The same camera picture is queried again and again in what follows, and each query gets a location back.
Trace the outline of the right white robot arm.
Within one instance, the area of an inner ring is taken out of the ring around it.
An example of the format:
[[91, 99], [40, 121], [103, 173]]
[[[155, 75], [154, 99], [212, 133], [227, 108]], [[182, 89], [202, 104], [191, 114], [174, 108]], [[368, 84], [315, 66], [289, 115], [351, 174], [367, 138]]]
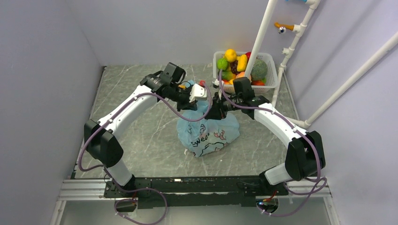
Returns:
[[294, 125], [268, 99], [255, 95], [248, 78], [235, 79], [233, 86], [234, 94], [228, 95], [223, 88], [214, 94], [206, 119], [222, 120], [229, 111], [240, 110], [268, 128], [287, 149], [283, 163], [260, 174], [259, 190], [269, 195], [281, 183], [300, 181], [313, 174], [319, 180], [326, 165], [321, 135]]

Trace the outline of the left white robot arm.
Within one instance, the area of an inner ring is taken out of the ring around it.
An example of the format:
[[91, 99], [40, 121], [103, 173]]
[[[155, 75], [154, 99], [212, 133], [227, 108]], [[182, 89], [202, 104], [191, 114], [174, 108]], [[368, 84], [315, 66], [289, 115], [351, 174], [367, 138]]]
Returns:
[[173, 111], [195, 110], [198, 100], [207, 100], [207, 90], [199, 84], [188, 84], [182, 88], [186, 72], [181, 67], [168, 63], [164, 70], [146, 75], [133, 93], [103, 118], [88, 120], [84, 125], [84, 145], [100, 167], [117, 183], [116, 191], [124, 197], [134, 193], [135, 176], [125, 165], [123, 149], [117, 138], [126, 128], [159, 101], [177, 103]]

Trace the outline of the light blue plastic bag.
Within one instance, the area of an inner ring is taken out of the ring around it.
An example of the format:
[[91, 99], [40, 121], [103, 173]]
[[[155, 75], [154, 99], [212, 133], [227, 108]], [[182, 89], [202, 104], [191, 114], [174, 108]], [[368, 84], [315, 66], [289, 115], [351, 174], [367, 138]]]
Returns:
[[220, 151], [240, 136], [239, 122], [233, 114], [222, 120], [187, 121], [179, 118], [177, 136], [195, 157]]

